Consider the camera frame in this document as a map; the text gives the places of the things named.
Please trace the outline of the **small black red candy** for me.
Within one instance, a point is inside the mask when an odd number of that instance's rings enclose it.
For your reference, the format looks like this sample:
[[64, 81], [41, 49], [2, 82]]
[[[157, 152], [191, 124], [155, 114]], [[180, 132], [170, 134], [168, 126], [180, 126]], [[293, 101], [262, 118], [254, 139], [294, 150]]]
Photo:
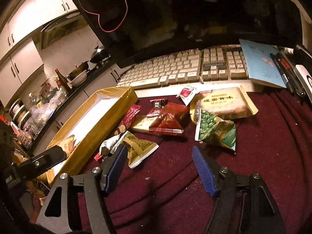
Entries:
[[150, 100], [152, 104], [152, 109], [146, 115], [147, 117], [157, 117], [162, 112], [165, 105], [168, 103], [168, 99], [166, 98], [158, 98]]

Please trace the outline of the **large cracker packet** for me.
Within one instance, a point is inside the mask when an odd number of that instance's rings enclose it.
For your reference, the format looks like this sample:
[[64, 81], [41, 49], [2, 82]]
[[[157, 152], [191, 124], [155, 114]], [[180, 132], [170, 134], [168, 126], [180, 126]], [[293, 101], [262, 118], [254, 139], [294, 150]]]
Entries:
[[190, 103], [190, 118], [194, 124], [201, 109], [225, 120], [250, 117], [259, 111], [242, 86], [197, 93]]

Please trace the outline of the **long red snack packet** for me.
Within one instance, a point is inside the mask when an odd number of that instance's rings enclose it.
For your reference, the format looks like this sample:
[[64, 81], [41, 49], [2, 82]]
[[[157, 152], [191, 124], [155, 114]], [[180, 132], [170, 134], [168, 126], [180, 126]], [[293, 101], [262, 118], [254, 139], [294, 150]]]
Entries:
[[125, 133], [132, 125], [133, 121], [135, 121], [136, 116], [140, 112], [141, 107], [136, 104], [132, 104], [125, 114], [125, 116], [122, 118], [120, 123], [118, 124], [114, 135], [120, 135]]

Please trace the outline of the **green pea snack packet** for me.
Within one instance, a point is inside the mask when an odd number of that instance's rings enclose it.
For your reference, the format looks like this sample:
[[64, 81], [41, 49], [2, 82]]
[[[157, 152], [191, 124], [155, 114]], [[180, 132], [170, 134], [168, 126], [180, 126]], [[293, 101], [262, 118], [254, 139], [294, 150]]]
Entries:
[[200, 109], [195, 130], [195, 141], [206, 142], [236, 151], [236, 126], [233, 121]]

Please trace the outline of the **black wok with lid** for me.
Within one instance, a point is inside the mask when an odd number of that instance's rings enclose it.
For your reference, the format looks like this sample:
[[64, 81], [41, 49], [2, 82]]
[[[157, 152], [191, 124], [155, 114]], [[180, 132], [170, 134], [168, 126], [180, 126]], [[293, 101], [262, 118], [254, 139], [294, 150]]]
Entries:
[[110, 54], [103, 46], [101, 47], [97, 46], [94, 52], [92, 53], [89, 61], [93, 64], [98, 64], [109, 57]]

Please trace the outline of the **black pen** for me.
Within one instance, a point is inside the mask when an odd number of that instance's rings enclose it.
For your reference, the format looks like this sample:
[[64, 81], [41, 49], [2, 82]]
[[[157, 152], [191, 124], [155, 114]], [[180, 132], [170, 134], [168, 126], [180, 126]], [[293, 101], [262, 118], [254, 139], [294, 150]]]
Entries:
[[277, 54], [270, 53], [270, 57], [276, 65], [288, 91], [291, 94], [297, 94], [299, 97], [304, 97], [306, 95], [304, 87], [291, 69], [290, 65], [280, 59]]

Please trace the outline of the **olive gold snack packet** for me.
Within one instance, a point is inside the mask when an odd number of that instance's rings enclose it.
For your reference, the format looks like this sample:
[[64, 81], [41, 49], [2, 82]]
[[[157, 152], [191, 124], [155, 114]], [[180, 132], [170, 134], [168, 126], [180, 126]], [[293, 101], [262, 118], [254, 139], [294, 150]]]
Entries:
[[128, 165], [131, 169], [136, 168], [159, 148], [157, 143], [139, 139], [129, 131], [121, 137], [120, 142], [124, 143], [128, 149]]

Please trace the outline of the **small red white sachet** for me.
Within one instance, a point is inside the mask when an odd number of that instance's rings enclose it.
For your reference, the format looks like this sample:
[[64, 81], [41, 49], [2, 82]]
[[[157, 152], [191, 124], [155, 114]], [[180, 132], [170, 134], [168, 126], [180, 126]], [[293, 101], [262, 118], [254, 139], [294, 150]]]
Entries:
[[197, 92], [197, 88], [186, 86], [179, 92], [179, 94], [176, 95], [176, 98], [180, 98], [185, 106], [188, 106]]

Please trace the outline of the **blue notebook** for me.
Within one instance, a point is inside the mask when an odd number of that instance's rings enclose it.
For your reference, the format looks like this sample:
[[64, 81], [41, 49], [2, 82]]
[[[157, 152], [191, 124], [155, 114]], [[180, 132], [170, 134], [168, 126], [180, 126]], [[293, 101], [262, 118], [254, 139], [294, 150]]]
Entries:
[[248, 77], [259, 85], [286, 88], [270, 54], [277, 54], [278, 50], [267, 44], [249, 40], [239, 40], [247, 65]]

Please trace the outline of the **range hood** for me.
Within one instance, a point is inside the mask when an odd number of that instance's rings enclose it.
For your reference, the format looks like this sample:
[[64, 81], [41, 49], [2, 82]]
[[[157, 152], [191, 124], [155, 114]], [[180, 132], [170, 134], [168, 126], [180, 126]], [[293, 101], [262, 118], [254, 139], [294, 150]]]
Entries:
[[64, 36], [84, 28], [86, 25], [86, 20], [78, 10], [52, 20], [40, 32], [40, 49], [47, 48]]

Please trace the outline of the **gold cardboard box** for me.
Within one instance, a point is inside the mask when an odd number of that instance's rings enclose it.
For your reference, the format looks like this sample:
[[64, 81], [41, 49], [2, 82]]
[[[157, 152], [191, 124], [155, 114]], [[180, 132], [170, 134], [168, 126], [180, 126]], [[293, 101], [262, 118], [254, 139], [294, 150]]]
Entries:
[[77, 175], [100, 144], [121, 121], [137, 94], [132, 87], [110, 87], [95, 91], [65, 122], [47, 148], [74, 136], [74, 151], [67, 159], [48, 170], [47, 181], [53, 186], [62, 173]]

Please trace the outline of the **dark glass bottle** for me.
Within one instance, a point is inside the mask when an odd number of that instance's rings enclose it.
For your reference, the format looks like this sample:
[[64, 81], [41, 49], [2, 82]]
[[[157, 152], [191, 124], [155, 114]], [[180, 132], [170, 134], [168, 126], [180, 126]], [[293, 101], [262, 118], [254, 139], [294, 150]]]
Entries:
[[55, 69], [55, 72], [56, 72], [57, 76], [59, 77], [59, 81], [60, 81], [61, 85], [65, 88], [66, 92], [68, 94], [71, 94], [71, 88], [69, 86], [69, 82], [67, 81], [67, 79], [60, 73], [60, 71], [58, 69]]

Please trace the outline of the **red triangular snack packet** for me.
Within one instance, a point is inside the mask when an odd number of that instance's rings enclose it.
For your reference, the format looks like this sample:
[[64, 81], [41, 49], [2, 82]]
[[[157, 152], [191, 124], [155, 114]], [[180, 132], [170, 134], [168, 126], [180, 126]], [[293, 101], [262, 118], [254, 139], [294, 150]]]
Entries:
[[183, 120], [188, 107], [176, 103], [167, 103], [157, 119], [149, 126], [149, 132], [158, 135], [180, 136], [183, 134]]

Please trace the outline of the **dark red table cloth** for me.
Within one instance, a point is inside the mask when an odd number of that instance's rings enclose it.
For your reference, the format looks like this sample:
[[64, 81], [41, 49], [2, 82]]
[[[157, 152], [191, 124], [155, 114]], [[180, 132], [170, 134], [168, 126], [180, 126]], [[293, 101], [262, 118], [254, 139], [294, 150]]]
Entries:
[[[236, 152], [208, 155], [237, 174], [260, 173], [287, 233], [311, 233], [311, 103], [286, 90], [252, 92], [254, 116], [236, 121]], [[105, 202], [117, 233], [202, 233], [213, 208], [192, 161], [195, 126], [182, 137], [146, 135], [159, 148], [124, 167]]]

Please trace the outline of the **white wrinkled snack packet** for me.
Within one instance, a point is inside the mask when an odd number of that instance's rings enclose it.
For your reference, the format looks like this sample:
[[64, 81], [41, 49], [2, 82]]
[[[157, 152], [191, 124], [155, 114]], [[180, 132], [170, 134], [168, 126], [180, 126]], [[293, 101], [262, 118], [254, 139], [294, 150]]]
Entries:
[[115, 146], [115, 144], [119, 141], [120, 135], [115, 135], [110, 137], [102, 142], [99, 147], [99, 152], [94, 156], [95, 161], [104, 161], [105, 158], [109, 156], [111, 150]]

